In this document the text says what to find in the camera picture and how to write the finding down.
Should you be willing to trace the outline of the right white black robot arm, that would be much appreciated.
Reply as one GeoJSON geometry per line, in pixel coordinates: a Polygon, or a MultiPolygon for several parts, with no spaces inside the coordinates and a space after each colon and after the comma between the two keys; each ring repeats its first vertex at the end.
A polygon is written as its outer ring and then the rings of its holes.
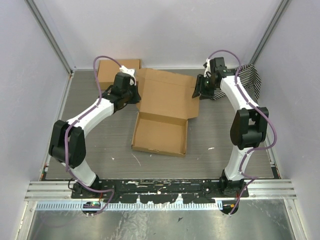
{"type": "Polygon", "coordinates": [[[203,66],[204,74],[197,76],[192,97],[211,99],[217,92],[222,92],[235,111],[230,128],[233,148],[218,182],[218,190],[229,198],[243,188],[245,169],[252,152],[265,141],[269,111],[253,101],[236,70],[227,68],[223,57],[208,58],[203,66]]]}

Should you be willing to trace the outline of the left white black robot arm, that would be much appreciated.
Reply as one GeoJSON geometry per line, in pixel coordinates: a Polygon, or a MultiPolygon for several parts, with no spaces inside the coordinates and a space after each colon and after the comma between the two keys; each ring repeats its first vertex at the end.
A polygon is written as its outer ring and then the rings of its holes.
{"type": "Polygon", "coordinates": [[[104,119],[140,100],[134,70],[129,69],[118,72],[113,84],[86,110],[67,121],[54,123],[48,153],[74,178],[75,191],[91,199],[106,193],[86,161],[86,136],[104,119]]]}

